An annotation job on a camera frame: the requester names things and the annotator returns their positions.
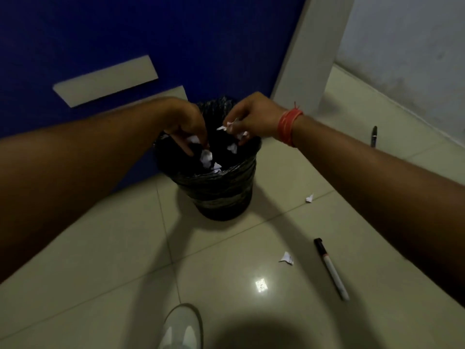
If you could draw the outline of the person's left hand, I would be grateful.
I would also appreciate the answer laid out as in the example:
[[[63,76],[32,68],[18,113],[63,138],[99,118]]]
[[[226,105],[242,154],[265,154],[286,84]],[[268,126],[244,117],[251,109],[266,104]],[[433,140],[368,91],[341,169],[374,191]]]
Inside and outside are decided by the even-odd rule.
[[[169,135],[174,128],[187,129],[193,132],[195,128],[204,128],[206,124],[198,106],[183,99],[175,97],[161,98],[163,105],[164,124],[163,131]]]

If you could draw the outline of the person's right hand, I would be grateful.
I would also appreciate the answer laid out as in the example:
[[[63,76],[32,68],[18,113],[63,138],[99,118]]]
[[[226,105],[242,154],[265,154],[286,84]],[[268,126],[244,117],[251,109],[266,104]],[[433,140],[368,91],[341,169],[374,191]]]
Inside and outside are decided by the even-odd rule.
[[[278,122],[287,109],[276,104],[260,92],[255,92],[237,103],[225,119],[242,119],[252,138],[278,140]]]

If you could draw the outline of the person's white shoe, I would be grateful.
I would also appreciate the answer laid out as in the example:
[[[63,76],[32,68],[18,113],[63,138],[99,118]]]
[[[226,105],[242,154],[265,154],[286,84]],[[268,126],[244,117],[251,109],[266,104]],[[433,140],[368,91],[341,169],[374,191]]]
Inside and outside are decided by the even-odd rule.
[[[201,314],[189,303],[174,307],[167,315],[157,349],[203,349]]]

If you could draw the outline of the person's right forearm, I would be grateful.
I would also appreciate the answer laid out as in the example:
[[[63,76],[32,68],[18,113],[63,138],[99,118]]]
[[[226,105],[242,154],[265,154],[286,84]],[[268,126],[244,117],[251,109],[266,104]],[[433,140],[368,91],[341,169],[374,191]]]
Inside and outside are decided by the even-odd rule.
[[[306,116],[293,144],[393,248],[465,308],[465,186]]]

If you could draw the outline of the waste bin with black liner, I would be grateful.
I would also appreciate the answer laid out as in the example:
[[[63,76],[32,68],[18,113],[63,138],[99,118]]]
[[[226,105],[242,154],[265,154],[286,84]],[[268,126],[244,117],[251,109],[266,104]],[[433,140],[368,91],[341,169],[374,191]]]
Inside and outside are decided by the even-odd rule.
[[[201,162],[203,147],[190,144],[194,152],[189,157],[168,134],[160,134],[154,142],[154,159],[160,172],[168,176],[192,200],[205,217],[214,221],[228,221],[243,213],[253,196],[253,180],[257,153],[262,141],[255,137],[238,146],[237,154],[227,150],[225,132],[216,131],[237,101],[222,96],[198,103],[206,123],[209,151],[212,152],[211,169]],[[214,163],[222,166],[212,172]]]

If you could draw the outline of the beige door plate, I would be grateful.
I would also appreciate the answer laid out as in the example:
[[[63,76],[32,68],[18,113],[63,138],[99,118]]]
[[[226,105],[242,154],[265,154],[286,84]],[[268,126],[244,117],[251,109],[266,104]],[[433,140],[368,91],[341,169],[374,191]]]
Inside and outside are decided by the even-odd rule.
[[[80,75],[53,85],[53,91],[74,108],[158,79],[148,55]]]

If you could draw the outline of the red thread wristband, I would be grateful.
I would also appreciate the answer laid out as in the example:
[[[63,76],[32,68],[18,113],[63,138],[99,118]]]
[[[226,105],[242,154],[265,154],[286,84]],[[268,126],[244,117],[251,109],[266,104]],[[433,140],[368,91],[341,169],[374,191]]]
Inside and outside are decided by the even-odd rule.
[[[296,101],[294,101],[294,107],[285,111],[279,119],[277,131],[280,142],[290,147],[295,147],[293,141],[294,122],[303,115],[303,111],[300,110]]]

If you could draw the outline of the beige door frame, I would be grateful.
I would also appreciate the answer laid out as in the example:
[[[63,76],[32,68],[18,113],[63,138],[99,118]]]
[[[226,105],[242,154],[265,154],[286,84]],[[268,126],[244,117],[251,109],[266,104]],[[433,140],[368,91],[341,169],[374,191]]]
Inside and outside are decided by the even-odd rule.
[[[305,0],[271,99],[318,110],[355,0]]]

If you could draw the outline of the blue door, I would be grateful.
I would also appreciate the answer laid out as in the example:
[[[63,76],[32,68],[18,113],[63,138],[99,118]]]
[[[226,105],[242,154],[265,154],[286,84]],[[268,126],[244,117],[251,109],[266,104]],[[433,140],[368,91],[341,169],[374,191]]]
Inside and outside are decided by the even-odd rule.
[[[305,0],[0,0],[0,139],[183,86],[271,94]],[[59,82],[149,56],[158,79],[70,108]]]

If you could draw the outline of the white marker with black cap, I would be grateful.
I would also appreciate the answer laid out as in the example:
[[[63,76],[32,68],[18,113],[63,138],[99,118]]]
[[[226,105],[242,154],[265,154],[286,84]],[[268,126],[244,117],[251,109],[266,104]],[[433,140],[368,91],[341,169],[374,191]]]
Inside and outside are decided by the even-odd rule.
[[[326,269],[328,270],[328,273],[329,273],[332,281],[334,282],[334,285],[336,287],[336,290],[337,290],[338,294],[340,295],[340,298],[343,301],[349,301],[350,296],[349,296],[349,294],[348,294],[348,292],[346,290],[346,287],[343,284],[343,282],[342,282],[342,280],[340,278],[340,275],[337,272],[331,258],[329,257],[329,254],[326,251],[326,248],[323,245],[322,239],[316,238],[316,239],[313,240],[313,243],[314,243],[314,245],[315,245],[315,247],[317,249],[317,252],[318,252],[319,256],[321,257],[323,263],[325,264]]]

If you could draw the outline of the person's left forearm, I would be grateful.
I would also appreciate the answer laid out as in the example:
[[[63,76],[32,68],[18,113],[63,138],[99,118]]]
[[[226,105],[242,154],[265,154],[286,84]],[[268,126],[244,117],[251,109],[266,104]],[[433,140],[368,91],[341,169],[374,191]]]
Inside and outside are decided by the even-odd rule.
[[[0,140],[0,284],[117,186],[168,108],[155,99]]]

